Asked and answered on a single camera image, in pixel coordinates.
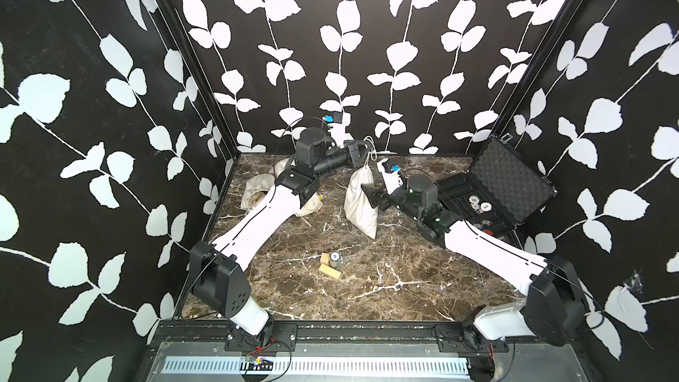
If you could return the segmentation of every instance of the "wooden block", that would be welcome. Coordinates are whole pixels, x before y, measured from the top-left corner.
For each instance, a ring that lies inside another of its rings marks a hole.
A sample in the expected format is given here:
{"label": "wooden block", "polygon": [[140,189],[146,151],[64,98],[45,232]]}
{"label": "wooden block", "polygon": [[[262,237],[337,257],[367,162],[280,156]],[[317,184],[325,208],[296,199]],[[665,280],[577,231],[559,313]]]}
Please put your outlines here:
{"label": "wooden block", "polygon": [[320,270],[321,273],[325,273],[330,277],[335,277],[335,279],[338,279],[338,280],[340,279],[340,277],[342,277],[341,272],[339,272],[339,271],[335,270],[334,268],[329,267],[325,264],[321,264],[320,267],[318,268],[318,270]]}

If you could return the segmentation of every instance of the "black wallpaper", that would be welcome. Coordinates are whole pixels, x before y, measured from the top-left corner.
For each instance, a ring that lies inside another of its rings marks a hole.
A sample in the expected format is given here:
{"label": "black wallpaper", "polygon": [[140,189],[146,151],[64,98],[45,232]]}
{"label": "black wallpaper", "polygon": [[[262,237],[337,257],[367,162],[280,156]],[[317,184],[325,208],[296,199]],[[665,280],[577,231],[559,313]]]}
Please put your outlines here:
{"label": "black wallpaper", "polygon": [[128,381],[173,313],[229,157],[158,13],[0,0],[0,381]]}
{"label": "black wallpaper", "polygon": [[571,260],[605,308],[582,335],[607,381],[675,374],[678,11],[678,0],[585,0],[506,128],[560,189],[528,219],[525,248]]}
{"label": "black wallpaper", "polygon": [[[474,12],[470,0],[267,0],[265,11],[264,0],[172,1],[240,150],[271,152],[287,123],[344,108],[353,138],[400,154],[474,152],[562,4],[473,0]],[[292,151],[281,143],[279,153]]]}

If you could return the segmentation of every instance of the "marble floor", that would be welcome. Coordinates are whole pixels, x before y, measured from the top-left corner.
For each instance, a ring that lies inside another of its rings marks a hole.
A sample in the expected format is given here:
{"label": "marble floor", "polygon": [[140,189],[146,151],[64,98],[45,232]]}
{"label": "marble floor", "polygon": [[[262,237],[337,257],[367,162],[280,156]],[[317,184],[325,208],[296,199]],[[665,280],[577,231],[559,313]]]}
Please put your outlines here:
{"label": "marble floor", "polygon": [[[418,167],[437,179],[464,171],[471,163],[470,158],[393,159],[402,169]],[[211,239],[244,216],[238,206],[245,182],[271,166],[271,155],[242,155]],[[373,161],[371,168],[381,184]],[[522,296],[476,262],[425,241],[396,209],[379,213],[374,240],[361,233],[344,215],[353,171],[343,168],[323,178],[318,191],[323,207],[286,220],[246,270],[253,298],[276,319],[461,320],[478,305],[498,305]],[[319,272],[324,251],[342,254],[340,280]],[[195,318],[210,311],[189,295],[182,315]]]}

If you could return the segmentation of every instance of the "cloth bag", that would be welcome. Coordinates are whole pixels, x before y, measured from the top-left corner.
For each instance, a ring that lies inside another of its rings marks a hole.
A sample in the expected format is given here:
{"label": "cloth bag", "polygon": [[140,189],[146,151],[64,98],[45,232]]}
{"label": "cloth bag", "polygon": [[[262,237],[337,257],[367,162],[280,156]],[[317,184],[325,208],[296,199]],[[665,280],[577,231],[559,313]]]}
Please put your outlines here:
{"label": "cloth bag", "polygon": [[[284,159],[281,159],[279,162],[276,163],[274,166],[273,170],[269,170],[269,174],[273,174],[274,176],[278,177],[281,173],[283,173],[283,170],[285,170],[288,166],[288,161],[290,161],[292,157],[287,157]],[[291,166],[295,164],[295,160],[290,163]],[[323,207],[323,202],[320,201],[320,197],[318,195],[312,195],[311,198],[306,201],[304,206],[298,211],[295,212],[295,216],[297,217],[303,217],[306,216],[307,214],[311,214],[312,212],[318,211],[321,207]]]}
{"label": "cloth bag", "polygon": [[250,211],[264,199],[273,186],[274,176],[272,174],[257,174],[245,183],[243,198],[240,199],[240,208]]}
{"label": "cloth bag", "polygon": [[[369,140],[373,143],[369,136],[364,140]],[[374,145],[372,155],[372,159],[375,161],[377,154]],[[369,162],[370,155],[365,159],[365,164],[351,175],[349,186],[346,188],[346,196],[344,197],[344,213],[349,221],[361,229],[363,233],[367,234],[371,239],[375,239],[378,229],[378,209],[370,206],[368,197],[361,189],[361,184],[375,185],[375,179],[373,178],[372,170],[370,170]]]}

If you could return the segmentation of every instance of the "vent slot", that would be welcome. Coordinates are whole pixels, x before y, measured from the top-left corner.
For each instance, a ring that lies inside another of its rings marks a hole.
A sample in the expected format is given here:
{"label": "vent slot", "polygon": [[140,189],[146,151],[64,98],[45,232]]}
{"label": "vent slot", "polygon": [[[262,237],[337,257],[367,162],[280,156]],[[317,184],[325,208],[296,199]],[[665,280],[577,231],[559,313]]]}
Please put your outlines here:
{"label": "vent slot", "polygon": [[[248,375],[280,375],[288,366],[287,354],[267,357],[272,371],[249,370]],[[242,375],[243,357],[196,357],[170,355],[165,358],[163,374]],[[466,358],[423,357],[295,357],[286,375],[328,375],[370,378],[456,378],[469,380]]]}

